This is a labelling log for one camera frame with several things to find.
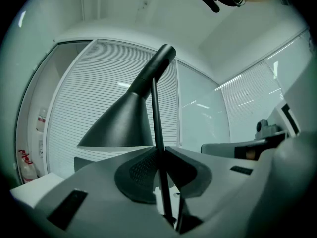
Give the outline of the clear glass door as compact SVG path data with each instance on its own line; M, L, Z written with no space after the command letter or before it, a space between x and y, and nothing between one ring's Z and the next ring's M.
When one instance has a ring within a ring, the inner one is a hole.
M19 177L20 158L18 150L30 154L38 178L50 173L47 169L46 156L39 156L36 123L40 108L47 109L44 128L46 137L51 103L66 71L75 64L77 59L96 40L68 41L56 44L32 73L18 108L15 126L15 152Z

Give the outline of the white desk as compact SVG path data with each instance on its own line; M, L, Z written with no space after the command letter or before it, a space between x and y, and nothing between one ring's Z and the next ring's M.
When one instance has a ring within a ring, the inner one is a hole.
M27 205L34 208L36 204L42 199L49 191L64 181L64 178L49 173L34 181L28 182L24 185L16 187L10 190L11 195ZM178 218L179 203L180 203L180 191L176 186L172 186L169 189L172 215Z

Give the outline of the red-label water dispenser bottle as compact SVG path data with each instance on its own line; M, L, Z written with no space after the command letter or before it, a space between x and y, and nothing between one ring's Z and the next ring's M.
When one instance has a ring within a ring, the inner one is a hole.
M38 132L44 132L46 116L47 116L47 109L40 108L40 111L37 117L37 123L36 123L36 130Z

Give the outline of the black desk lamp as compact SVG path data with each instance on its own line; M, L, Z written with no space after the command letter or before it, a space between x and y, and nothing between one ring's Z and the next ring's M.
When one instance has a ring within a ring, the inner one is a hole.
M163 216L173 225L165 147L159 110L157 82L176 56L173 46L164 44L144 66L126 93L112 104L85 133L80 149L93 151L145 147L146 152L118 168L118 189L135 202L153 204L154 177L159 175Z

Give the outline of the frosted glass panel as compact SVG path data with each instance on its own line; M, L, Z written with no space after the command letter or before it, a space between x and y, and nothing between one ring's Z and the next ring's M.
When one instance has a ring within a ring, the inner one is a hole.
M281 92L286 93L304 71L313 55L309 30L305 30L264 60L273 72Z
M194 68L177 63L181 148L200 152L207 143L229 143L227 111L219 85Z

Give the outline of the white water dispenser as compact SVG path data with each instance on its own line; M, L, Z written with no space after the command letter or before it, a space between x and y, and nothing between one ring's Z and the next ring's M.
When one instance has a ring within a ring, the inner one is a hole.
M43 132L38 131L37 132L37 139L38 139L38 152L39 156L43 158L44 152L45 152L45 135Z

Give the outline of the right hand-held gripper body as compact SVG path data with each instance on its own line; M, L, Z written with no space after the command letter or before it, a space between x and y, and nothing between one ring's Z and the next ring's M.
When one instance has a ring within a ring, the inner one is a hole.
M257 161L263 151L276 148L282 141L297 136L300 132L295 116L284 100L273 109L266 120L269 125L277 125L280 131L272 137L240 143L235 147L234 157L236 159Z

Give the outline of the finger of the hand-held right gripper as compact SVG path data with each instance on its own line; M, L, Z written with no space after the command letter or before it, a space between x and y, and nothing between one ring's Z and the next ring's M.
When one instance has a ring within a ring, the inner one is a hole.
M218 157L234 158L235 146L231 143L203 144L201 153Z

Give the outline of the white window blind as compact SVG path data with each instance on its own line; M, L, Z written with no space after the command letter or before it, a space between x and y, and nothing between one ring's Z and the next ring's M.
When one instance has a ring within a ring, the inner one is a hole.
M275 75L264 61L222 84L220 89L232 143L253 140L257 123L267 119L284 99Z
M122 42L94 41L63 76L51 103L46 133L47 169L67 178L74 158L99 161L119 151L78 148L95 121L129 88L154 51Z

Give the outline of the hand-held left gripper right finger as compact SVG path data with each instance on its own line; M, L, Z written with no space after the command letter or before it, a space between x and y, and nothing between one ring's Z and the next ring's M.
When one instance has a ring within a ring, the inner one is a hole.
M246 234L254 207L246 187L260 161L166 147L166 167L180 192L179 234Z

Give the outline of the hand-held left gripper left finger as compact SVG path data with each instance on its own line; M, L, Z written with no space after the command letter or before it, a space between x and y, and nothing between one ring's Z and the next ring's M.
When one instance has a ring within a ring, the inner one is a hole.
M36 229L31 238L172 238L177 235L157 207L131 201L114 174L147 149L92 162L49 191L36 205L18 205Z

